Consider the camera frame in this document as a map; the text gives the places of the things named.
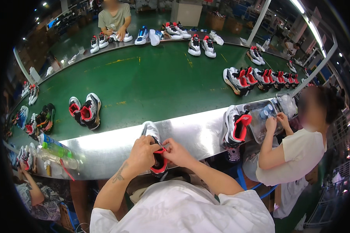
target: blue sneaker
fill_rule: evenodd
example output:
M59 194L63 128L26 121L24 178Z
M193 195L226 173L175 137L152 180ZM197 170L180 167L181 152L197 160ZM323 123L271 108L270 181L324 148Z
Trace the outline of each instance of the blue sneaker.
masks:
M149 32L146 26L143 26L139 29L139 34L135 40L135 45L145 44L147 42L147 38L149 36Z

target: gray t-shirt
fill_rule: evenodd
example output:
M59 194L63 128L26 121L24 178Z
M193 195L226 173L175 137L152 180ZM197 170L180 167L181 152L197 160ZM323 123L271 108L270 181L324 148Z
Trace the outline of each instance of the gray t-shirt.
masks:
M117 14L113 17L107 10L102 10L98 14L98 27L107 29L113 29L117 31L124 23L125 18L131 16L130 5L128 3L121 4L121 7L117 11Z

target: plastic bottle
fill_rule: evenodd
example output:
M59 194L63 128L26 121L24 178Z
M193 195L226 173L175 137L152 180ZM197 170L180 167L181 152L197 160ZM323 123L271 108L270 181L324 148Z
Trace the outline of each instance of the plastic bottle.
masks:
M270 39L267 39L267 40L265 41L265 43L263 44L263 46L262 46L263 49L264 49L264 50L267 50L268 47L270 46L269 44L270 44Z

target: wire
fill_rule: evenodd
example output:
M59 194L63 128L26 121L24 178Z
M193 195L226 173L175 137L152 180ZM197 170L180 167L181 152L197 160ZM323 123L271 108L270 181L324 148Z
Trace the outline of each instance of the wire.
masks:
M65 170L66 174L68 174L70 176L70 178L75 181L74 177L66 170L65 166L63 165L63 160L60 159L60 164L63 167L63 169Z
M83 230L82 224L88 224L88 223L81 223L81 224L79 224L79 225L75 228L75 233L87 233L85 230Z

